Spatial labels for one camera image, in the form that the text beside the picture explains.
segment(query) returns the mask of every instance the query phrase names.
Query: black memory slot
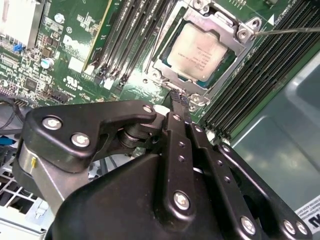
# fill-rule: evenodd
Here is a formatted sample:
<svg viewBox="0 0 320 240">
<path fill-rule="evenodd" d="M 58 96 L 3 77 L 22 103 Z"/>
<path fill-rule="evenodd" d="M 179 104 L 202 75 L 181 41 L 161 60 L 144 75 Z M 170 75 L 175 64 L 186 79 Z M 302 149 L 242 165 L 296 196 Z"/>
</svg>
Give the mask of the black memory slot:
<svg viewBox="0 0 320 240">
<path fill-rule="evenodd" d="M 131 73 L 134 71 L 135 66 L 137 65 L 142 53 L 146 50 L 146 47 L 147 47 L 149 41 L 153 37 L 153 33 L 156 29 L 157 24 L 159 23 L 159 20 L 161 19 L 162 15 L 165 13 L 165 6 L 167 6 L 171 1 L 175 1 L 175 0 L 164 1 L 163 4 L 161 5 L 161 7 L 159 8 L 160 11 L 153 19 L 152 24 L 150 25 L 150 28 L 148 29 L 148 31 L 145 31 L 145 35 L 143 37 L 143 40 L 142 40 L 138 50 L 136 51 L 136 54 L 134 55 L 131 63 L 128 65 L 128 67 L 125 71 L 125 74 L 121 78 L 121 82 L 126 82 L 129 78 L 129 76 L 131 75 Z"/>
<path fill-rule="evenodd" d="M 315 22 L 306 24 L 307 22 L 310 22 L 310 19 L 312 19 L 311 13 L 305 14 L 303 17 L 305 17 L 305 21 L 300 24 L 300 27 L 308 27 L 316 24 Z M 276 43 L 277 46 L 273 49 L 273 52 L 270 53 L 268 62 L 265 64 L 267 70 L 263 70 L 262 74 L 259 73 L 259 75 L 254 75 L 251 77 L 252 79 L 255 79 L 255 83 L 250 86 L 250 89 L 239 91 L 235 98 L 236 102 L 233 102 L 233 107 L 235 108 L 232 109 L 231 107 L 230 110 L 224 115 L 226 119 L 224 120 L 224 117 L 222 117 L 219 122 L 217 122 L 217 125 L 222 129 L 226 129 L 232 119 L 236 118 L 237 115 L 244 110 L 246 107 L 245 105 L 248 105 L 260 90 L 268 86 L 269 82 L 278 81 L 277 78 L 275 78 L 275 74 L 282 70 L 282 67 L 286 65 L 288 61 L 290 61 L 290 57 L 293 52 L 298 50 L 304 40 L 309 36 L 309 34 L 305 33 L 286 34 L 285 38 L 282 38 L 280 41 L 278 41 Z"/>
<path fill-rule="evenodd" d="M 118 55 L 122 55 L 124 49 L 124 43 L 125 41 L 128 41 L 128 43 L 132 40 L 132 37 L 138 27 L 138 23 L 140 22 L 140 19 L 147 7 L 148 0 L 138 0 L 135 2 L 134 7 L 131 9 L 132 13 L 130 13 L 129 18 L 127 19 L 126 24 L 124 25 L 124 28 L 121 31 L 120 38 L 117 39 L 115 47 L 111 53 L 110 58 L 106 62 L 106 67 L 109 70 L 114 69 L 114 65 L 117 64 L 117 61 L 115 60 Z"/>
<path fill-rule="evenodd" d="M 285 15 L 282 21 L 278 24 L 275 29 L 287 29 L 293 20 L 296 18 L 297 14 L 301 12 L 306 7 L 306 4 L 295 4 L 292 6 L 291 10 L 287 15 Z M 224 90 L 224 92 L 218 97 L 218 99 L 213 103 L 211 108 L 204 115 L 203 119 L 206 121 L 210 121 L 218 114 L 221 108 L 224 106 L 237 88 L 239 88 L 243 83 L 245 83 L 247 76 L 251 69 L 256 65 L 256 63 L 262 58 L 265 54 L 265 49 L 270 49 L 274 42 L 279 38 L 278 35 L 270 35 L 267 36 L 262 43 L 261 47 L 257 50 L 257 52 L 253 55 L 251 59 L 244 65 L 244 67 L 240 70 L 235 79 L 229 84 L 229 86 Z"/>
<path fill-rule="evenodd" d="M 303 1 L 289 10 L 276 29 L 318 25 L 317 10 Z M 278 86 L 278 82 L 284 81 L 284 73 L 289 72 L 303 53 L 318 40 L 316 33 L 267 36 L 228 88 L 212 104 L 202 121 L 230 134 Z"/>
<path fill-rule="evenodd" d="M 307 41 L 306 43 L 304 43 L 304 48 L 302 49 L 302 51 L 298 52 L 295 56 L 294 56 L 294 61 L 292 62 L 292 66 L 294 66 L 295 64 L 297 64 L 297 62 L 299 62 L 300 60 L 300 54 L 304 55 L 305 53 L 307 53 L 314 44 L 316 44 L 318 41 L 320 41 L 320 34 L 318 34 L 317 36 L 314 34 L 314 37 L 312 38 L 311 41 Z M 286 75 L 288 74 L 288 72 L 291 70 L 291 68 L 288 68 L 287 70 L 283 71 L 283 74 L 281 74 L 281 76 L 278 77 L 278 79 L 285 79 Z M 274 89 L 277 87 L 278 82 L 274 82 L 275 85 L 271 85 L 268 89 L 265 89 L 263 92 L 261 92 L 259 95 L 256 96 L 256 98 L 252 101 L 250 107 L 246 108 L 245 111 L 239 115 L 238 117 L 236 117 L 235 119 L 233 119 L 232 123 L 227 126 L 227 128 L 224 128 L 224 130 L 228 130 L 228 133 L 232 133 L 237 126 L 245 120 L 245 118 L 250 114 L 250 112 L 252 110 L 254 110 L 259 104 L 260 102 Z"/>
<path fill-rule="evenodd" d="M 299 24 L 299 27 L 305 27 L 305 24 L 310 19 L 310 14 L 305 14 L 301 16 L 302 19 L 304 19 L 303 22 Z M 274 44 L 274 47 L 270 50 L 269 54 L 263 59 L 264 62 L 261 62 L 259 66 L 265 66 L 265 69 L 261 69 L 260 67 L 256 67 L 253 73 L 251 75 L 250 79 L 254 80 L 253 82 L 249 83 L 249 87 L 243 87 L 240 88 L 238 91 L 235 92 L 235 95 L 233 96 L 232 100 L 227 103 L 227 106 L 225 107 L 227 111 L 220 112 L 220 115 L 218 116 L 219 121 L 216 122 L 216 124 L 219 127 L 223 127 L 223 124 L 221 122 L 227 117 L 227 121 L 230 121 L 230 118 L 233 117 L 232 114 L 229 114 L 230 112 L 237 113 L 237 111 L 240 111 L 240 108 L 242 107 L 241 103 L 247 104 L 248 101 L 253 97 L 254 94 L 257 93 L 259 89 L 262 89 L 265 85 L 268 84 L 268 78 L 270 79 L 270 75 L 274 73 L 276 69 L 281 66 L 283 61 L 286 61 L 287 57 L 289 57 L 292 52 L 288 50 L 292 45 L 293 38 L 304 38 L 302 34 L 286 34 L 280 36 L 279 40 Z M 293 45 L 298 47 L 297 42 L 294 41 Z"/>
<path fill-rule="evenodd" d="M 114 71 L 116 72 L 120 72 L 127 59 L 129 54 L 131 53 L 133 47 L 135 46 L 135 44 L 137 43 L 137 40 L 144 36 L 144 33 L 142 32 L 142 30 L 144 30 L 145 32 L 148 31 L 149 27 L 151 26 L 152 21 L 146 22 L 148 20 L 148 18 L 151 16 L 151 19 L 154 17 L 153 15 L 156 14 L 159 11 L 159 6 L 161 7 L 162 5 L 160 4 L 161 0 L 158 1 L 157 0 L 152 0 L 149 2 L 148 6 L 147 6 L 147 11 L 146 13 L 143 14 L 143 16 L 141 17 L 139 23 L 138 23 L 138 28 L 135 31 L 132 39 L 130 40 L 128 46 L 125 48 L 125 51 L 123 53 L 123 55 L 121 56 L 121 59 L 117 62 L 117 64 L 114 67 Z"/>
<path fill-rule="evenodd" d="M 115 26 L 112 26 L 111 32 L 109 33 L 101 51 L 102 55 L 99 54 L 98 56 L 98 65 L 105 65 L 109 61 L 125 24 L 128 24 L 128 17 L 133 12 L 134 2 L 135 0 L 125 0 L 122 4 L 121 10 L 119 11 L 118 17 L 115 21 Z"/>
</svg>

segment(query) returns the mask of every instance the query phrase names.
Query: yellow marking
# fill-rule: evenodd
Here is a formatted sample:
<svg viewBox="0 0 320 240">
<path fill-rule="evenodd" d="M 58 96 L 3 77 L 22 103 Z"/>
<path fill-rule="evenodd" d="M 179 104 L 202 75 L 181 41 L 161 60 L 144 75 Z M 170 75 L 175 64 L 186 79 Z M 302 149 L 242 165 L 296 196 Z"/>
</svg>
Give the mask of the yellow marking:
<svg viewBox="0 0 320 240">
<path fill-rule="evenodd" d="M 37 166 L 37 159 L 34 156 L 31 159 L 31 166 L 33 169 L 35 169 Z"/>
</svg>

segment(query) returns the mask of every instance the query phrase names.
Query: metal lever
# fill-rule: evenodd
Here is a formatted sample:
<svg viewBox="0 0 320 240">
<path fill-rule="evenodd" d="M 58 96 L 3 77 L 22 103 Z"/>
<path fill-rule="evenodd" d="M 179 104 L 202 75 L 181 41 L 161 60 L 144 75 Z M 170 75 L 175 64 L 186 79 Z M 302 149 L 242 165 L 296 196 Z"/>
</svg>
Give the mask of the metal lever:
<svg viewBox="0 0 320 240">
<path fill-rule="evenodd" d="M 300 27 L 292 29 L 281 29 L 272 31 L 258 31 L 253 35 L 255 36 L 265 36 L 265 35 L 276 35 L 276 34 L 292 34 L 292 33 L 318 33 L 320 32 L 320 27 Z"/>
</svg>

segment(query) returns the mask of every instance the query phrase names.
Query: cpu socket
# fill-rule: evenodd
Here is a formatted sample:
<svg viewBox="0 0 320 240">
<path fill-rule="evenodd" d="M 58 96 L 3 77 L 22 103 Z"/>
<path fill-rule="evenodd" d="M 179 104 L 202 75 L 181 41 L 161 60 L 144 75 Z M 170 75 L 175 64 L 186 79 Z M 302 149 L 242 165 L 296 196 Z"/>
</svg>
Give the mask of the cpu socket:
<svg viewBox="0 0 320 240">
<path fill-rule="evenodd" d="M 178 1 L 164 24 L 147 77 L 187 94 L 194 112 L 208 105 L 239 67 L 261 24 L 258 17 L 240 22 L 214 1 L 200 8 Z"/>
</svg>

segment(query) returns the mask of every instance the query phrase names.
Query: chip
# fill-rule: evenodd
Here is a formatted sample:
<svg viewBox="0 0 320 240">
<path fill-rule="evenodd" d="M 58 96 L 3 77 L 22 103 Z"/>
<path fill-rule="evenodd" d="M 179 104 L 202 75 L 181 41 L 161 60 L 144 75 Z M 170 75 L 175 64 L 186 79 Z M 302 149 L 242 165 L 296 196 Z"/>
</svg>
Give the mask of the chip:
<svg viewBox="0 0 320 240">
<path fill-rule="evenodd" d="M 51 56 L 51 51 L 49 49 L 44 48 L 42 50 L 42 56 L 44 56 L 46 58 L 50 57 Z"/>
<path fill-rule="evenodd" d="M 32 80 L 31 78 L 27 78 L 27 79 L 25 80 L 24 87 L 25 87 L 26 89 L 30 90 L 30 91 L 35 92 L 36 89 L 37 89 L 37 85 L 38 85 L 38 84 L 37 84 L 36 81 Z"/>
<path fill-rule="evenodd" d="M 52 46 L 56 48 L 56 47 L 58 47 L 58 43 L 59 42 L 54 39 L 53 42 L 52 42 Z"/>
<path fill-rule="evenodd" d="M 215 34 L 187 23 L 173 44 L 167 63 L 182 77 L 206 82 L 227 50 Z"/>
<path fill-rule="evenodd" d="M 53 41 L 54 41 L 54 39 L 53 39 L 53 38 L 48 37 L 48 38 L 46 39 L 46 44 L 48 44 L 48 45 L 52 45 Z"/>
</svg>

